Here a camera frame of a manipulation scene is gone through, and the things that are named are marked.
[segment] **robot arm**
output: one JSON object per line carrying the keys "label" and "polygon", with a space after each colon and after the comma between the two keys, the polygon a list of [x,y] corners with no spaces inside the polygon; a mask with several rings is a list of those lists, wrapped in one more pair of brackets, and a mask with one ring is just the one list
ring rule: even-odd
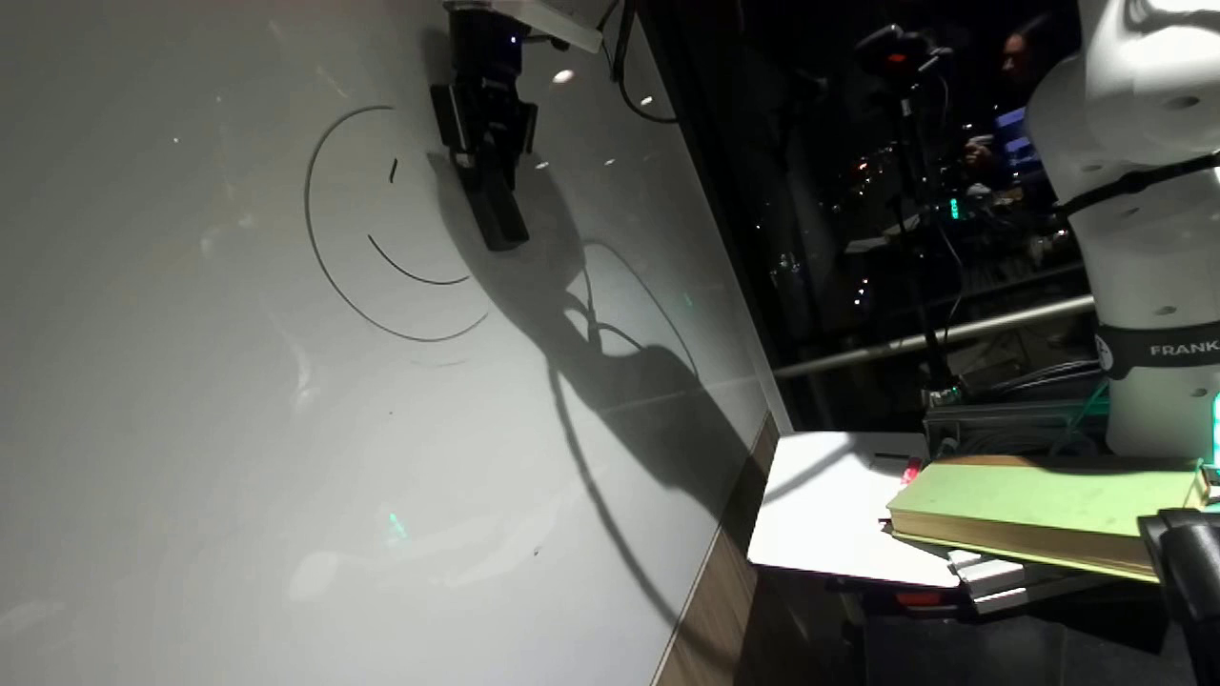
{"label": "robot arm", "polygon": [[604,49],[604,33],[537,0],[453,0],[450,85],[431,86],[431,105],[459,168],[469,208],[493,252],[530,238],[514,202],[519,157],[535,147],[537,105],[519,97],[526,36]]}
{"label": "robot arm", "polygon": [[1220,0],[1081,0],[1083,52],[1028,134],[1097,296],[1111,450],[1214,452],[1220,392]]}

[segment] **curved line drawing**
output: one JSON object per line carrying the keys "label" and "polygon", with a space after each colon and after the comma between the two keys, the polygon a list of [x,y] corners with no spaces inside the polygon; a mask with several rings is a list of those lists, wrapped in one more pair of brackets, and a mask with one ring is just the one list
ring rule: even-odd
{"label": "curved line drawing", "polygon": [[683,354],[687,354],[687,363],[689,363],[689,368],[694,368],[694,378],[698,378],[698,363],[694,363],[694,354],[689,354],[689,343],[687,343],[687,334],[679,332],[674,317],[660,304],[660,296],[655,296],[655,290],[647,284],[647,276],[645,276],[614,242],[608,242],[608,238],[584,238],[584,247],[604,247],[604,252],[609,252],[609,256],[641,280],[645,296],[655,304],[660,320],[674,332],[674,339],[679,339],[679,345],[683,345]]}
{"label": "curved line drawing", "polygon": [[459,332],[448,332],[448,334],[416,334],[416,332],[390,326],[390,322],[383,322],[378,317],[369,317],[362,304],[355,304],[355,296],[341,284],[341,276],[332,273],[327,257],[321,256],[317,229],[314,229],[314,174],[317,174],[317,158],[321,158],[324,143],[332,141],[332,134],[337,134],[341,125],[347,125],[350,118],[373,115],[373,110],[393,110],[393,105],[390,105],[390,102],[373,102],[373,105],[355,105],[355,110],[341,115],[341,118],[317,138],[317,143],[314,143],[314,152],[310,152],[310,168],[307,168],[307,232],[310,232],[314,257],[317,257],[321,273],[332,280],[332,290],[341,293],[341,299],[345,299],[350,311],[360,311],[365,322],[383,326],[384,334],[408,339],[408,343],[453,343],[453,339],[478,332],[478,326],[488,320],[488,311],[479,311],[473,322],[467,322],[467,326],[459,326]]}
{"label": "curved line drawing", "polygon": [[373,252],[378,252],[398,273],[404,273],[404,276],[413,276],[413,280],[423,280],[423,284],[462,284],[462,280],[469,280],[469,273],[462,273],[462,276],[429,276],[429,273],[416,273],[416,271],[399,265],[399,264],[378,242],[373,232],[369,232],[369,242],[373,242]]}
{"label": "curved line drawing", "polygon": [[629,345],[645,349],[641,339],[632,339],[629,332],[620,332],[620,326],[614,326],[614,322],[598,322],[598,332],[609,332],[609,334],[624,339]]}

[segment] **paper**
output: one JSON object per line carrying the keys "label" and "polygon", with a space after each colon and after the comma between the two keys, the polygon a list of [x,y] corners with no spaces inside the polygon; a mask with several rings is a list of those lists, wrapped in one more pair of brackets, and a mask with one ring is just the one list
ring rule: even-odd
{"label": "paper", "polygon": [[750,562],[910,586],[957,586],[947,555],[884,533],[919,434],[789,434],[776,450]]}

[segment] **black robotic end effector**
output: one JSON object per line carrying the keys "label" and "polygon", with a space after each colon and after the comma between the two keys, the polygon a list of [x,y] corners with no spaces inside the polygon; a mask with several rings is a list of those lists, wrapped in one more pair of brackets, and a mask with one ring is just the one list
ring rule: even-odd
{"label": "black robotic end effector", "polygon": [[1142,537],[1163,584],[1166,608],[1186,632],[1192,677],[1220,686],[1220,517],[1159,509],[1142,517]]}
{"label": "black robotic end effector", "polygon": [[519,97],[526,21],[479,8],[450,8],[453,81],[431,105],[469,208],[493,252],[530,238],[514,202],[514,168],[535,147],[537,105]]}

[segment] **green light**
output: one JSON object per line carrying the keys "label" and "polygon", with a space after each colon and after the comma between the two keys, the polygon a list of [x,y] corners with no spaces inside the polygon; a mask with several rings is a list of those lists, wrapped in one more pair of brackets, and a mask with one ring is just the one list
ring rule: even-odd
{"label": "green light", "polygon": [[393,537],[393,541],[404,541],[404,537],[408,537],[408,522],[404,522],[404,513],[398,513],[398,509],[390,509],[390,537]]}
{"label": "green light", "polygon": [[1220,392],[1214,396],[1214,467],[1220,467]]}

